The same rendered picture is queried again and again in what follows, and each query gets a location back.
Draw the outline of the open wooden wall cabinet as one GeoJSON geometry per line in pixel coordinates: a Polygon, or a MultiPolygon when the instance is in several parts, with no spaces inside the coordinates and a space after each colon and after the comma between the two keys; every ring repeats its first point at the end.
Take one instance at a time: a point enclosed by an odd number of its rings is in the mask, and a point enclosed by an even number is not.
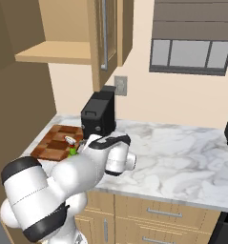
{"type": "Polygon", "coordinates": [[[15,55],[20,62],[91,64],[88,0],[39,0],[45,40],[15,55]]]}

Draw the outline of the tall brown cabinet panel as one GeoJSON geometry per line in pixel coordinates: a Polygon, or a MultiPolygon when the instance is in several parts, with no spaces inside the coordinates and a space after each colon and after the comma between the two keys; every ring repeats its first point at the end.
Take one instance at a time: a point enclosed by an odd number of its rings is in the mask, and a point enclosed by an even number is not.
{"type": "MultiPolygon", "coordinates": [[[[56,113],[49,67],[15,60],[44,40],[38,0],[0,0],[0,172],[56,113]]],[[[5,198],[0,177],[0,205],[5,198]]]]}

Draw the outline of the black coffee machine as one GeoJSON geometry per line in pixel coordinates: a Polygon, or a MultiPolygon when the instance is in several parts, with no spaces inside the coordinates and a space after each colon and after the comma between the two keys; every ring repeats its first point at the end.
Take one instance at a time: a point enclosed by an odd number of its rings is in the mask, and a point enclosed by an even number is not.
{"type": "Polygon", "coordinates": [[[109,135],[115,130],[114,86],[104,86],[95,91],[81,111],[83,138],[91,134],[109,135]]]}

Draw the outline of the wooden base cabinet door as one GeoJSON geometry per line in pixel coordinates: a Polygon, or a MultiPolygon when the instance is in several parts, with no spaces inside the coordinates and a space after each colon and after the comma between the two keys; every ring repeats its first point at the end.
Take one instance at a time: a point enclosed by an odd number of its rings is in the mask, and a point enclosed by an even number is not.
{"type": "Polygon", "coordinates": [[[75,217],[76,226],[89,244],[115,244],[114,195],[87,192],[87,207],[75,217]],[[108,220],[108,243],[104,240],[104,218],[108,220]]]}

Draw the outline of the green spray bottle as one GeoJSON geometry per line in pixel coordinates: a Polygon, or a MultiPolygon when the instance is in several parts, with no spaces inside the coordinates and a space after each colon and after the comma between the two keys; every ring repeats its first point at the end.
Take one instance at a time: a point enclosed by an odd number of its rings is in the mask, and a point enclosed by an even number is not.
{"type": "Polygon", "coordinates": [[[69,156],[76,155],[77,154],[77,149],[75,147],[76,140],[68,135],[66,135],[64,139],[69,144],[70,147],[69,156]]]}

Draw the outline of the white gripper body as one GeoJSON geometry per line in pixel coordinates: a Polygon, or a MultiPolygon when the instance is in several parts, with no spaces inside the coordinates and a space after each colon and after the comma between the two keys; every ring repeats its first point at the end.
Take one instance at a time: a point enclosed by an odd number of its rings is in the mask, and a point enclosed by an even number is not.
{"type": "Polygon", "coordinates": [[[96,139],[99,139],[100,135],[97,134],[91,134],[88,139],[84,139],[80,142],[78,152],[82,153],[91,142],[95,141],[96,139]]]}

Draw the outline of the grey wall outlet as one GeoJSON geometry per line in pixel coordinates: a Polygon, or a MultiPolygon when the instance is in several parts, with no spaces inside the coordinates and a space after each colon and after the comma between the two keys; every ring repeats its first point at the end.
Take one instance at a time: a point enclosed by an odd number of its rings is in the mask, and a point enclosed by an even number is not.
{"type": "Polygon", "coordinates": [[[116,76],[114,78],[115,94],[116,95],[127,95],[127,76],[116,76]]]}

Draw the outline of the open wooden cabinet door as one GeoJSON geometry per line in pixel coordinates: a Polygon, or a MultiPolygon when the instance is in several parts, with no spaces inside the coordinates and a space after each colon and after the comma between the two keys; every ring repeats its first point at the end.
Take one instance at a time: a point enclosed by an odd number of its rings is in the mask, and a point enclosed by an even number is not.
{"type": "Polygon", "coordinates": [[[117,13],[116,0],[107,3],[108,70],[101,70],[104,63],[102,0],[87,0],[93,90],[99,92],[117,67],[117,13]]]}

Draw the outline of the black appliance under worktop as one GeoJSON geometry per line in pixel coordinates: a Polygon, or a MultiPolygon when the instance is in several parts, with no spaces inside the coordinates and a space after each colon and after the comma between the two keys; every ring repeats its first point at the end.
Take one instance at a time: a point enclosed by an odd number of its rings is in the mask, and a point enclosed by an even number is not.
{"type": "Polygon", "coordinates": [[[228,244],[228,213],[220,214],[208,244],[228,244]]]}

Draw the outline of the wooden drawer front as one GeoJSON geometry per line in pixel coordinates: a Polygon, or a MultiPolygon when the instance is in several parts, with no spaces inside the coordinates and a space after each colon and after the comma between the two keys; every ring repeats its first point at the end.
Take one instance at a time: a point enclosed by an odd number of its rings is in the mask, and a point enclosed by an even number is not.
{"type": "Polygon", "coordinates": [[[134,220],[143,220],[154,223],[165,223],[208,234],[213,232],[220,216],[219,211],[119,194],[115,196],[115,213],[118,217],[127,217],[134,220]],[[147,208],[174,214],[182,213],[182,217],[179,218],[148,213],[146,211],[147,208]]]}
{"type": "Polygon", "coordinates": [[[208,244],[211,234],[177,229],[171,226],[148,224],[118,217],[115,220],[116,244],[155,244],[142,240],[142,236],[151,239],[175,242],[176,244],[208,244]]]}

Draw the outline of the window with grey blind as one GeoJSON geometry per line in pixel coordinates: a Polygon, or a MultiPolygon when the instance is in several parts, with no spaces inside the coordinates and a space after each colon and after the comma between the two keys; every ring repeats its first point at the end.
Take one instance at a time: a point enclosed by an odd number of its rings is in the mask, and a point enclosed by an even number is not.
{"type": "Polygon", "coordinates": [[[223,76],[228,0],[155,0],[150,72],[223,76]]]}

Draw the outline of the brown wooden cutting board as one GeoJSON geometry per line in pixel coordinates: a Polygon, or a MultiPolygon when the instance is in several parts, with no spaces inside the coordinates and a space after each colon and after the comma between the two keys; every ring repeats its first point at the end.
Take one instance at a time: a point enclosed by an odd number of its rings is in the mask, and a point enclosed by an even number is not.
{"type": "Polygon", "coordinates": [[[79,141],[83,139],[80,127],[53,125],[40,143],[31,152],[31,156],[50,161],[61,161],[68,157],[70,146],[65,137],[70,136],[76,140],[75,147],[79,147],[79,141]]]}

